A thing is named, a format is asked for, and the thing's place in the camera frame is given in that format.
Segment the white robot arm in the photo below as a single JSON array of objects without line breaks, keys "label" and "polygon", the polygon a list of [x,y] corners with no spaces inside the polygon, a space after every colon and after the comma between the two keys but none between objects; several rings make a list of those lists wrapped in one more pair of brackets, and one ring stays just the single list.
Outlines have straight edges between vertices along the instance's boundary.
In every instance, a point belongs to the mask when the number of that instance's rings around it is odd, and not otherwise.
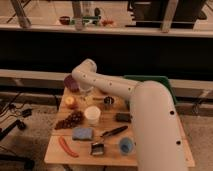
[{"label": "white robot arm", "polygon": [[163,84],[98,74],[91,59],[76,66],[71,75],[80,85],[129,101],[138,171],[188,171],[178,114]]}]

